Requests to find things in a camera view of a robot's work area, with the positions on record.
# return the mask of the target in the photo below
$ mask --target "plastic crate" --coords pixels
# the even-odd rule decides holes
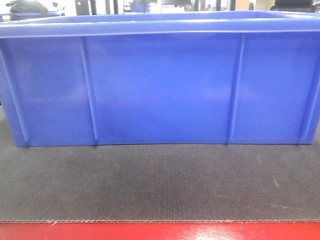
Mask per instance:
[[[310,144],[319,37],[269,11],[1,23],[0,101],[17,146]]]

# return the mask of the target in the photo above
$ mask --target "dark gray mat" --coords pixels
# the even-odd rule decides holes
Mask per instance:
[[[319,221],[319,143],[21,148],[0,109],[0,221]]]

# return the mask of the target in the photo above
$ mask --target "white wall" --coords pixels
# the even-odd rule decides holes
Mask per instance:
[[[270,10],[275,5],[275,0],[256,0],[255,10]]]

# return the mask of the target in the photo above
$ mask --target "blue plastic crate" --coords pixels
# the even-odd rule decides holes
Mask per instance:
[[[317,14],[75,16],[0,24],[17,146],[310,144]]]

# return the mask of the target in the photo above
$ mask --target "red surface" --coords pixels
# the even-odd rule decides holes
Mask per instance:
[[[320,240],[320,222],[0,223],[0,240]]]

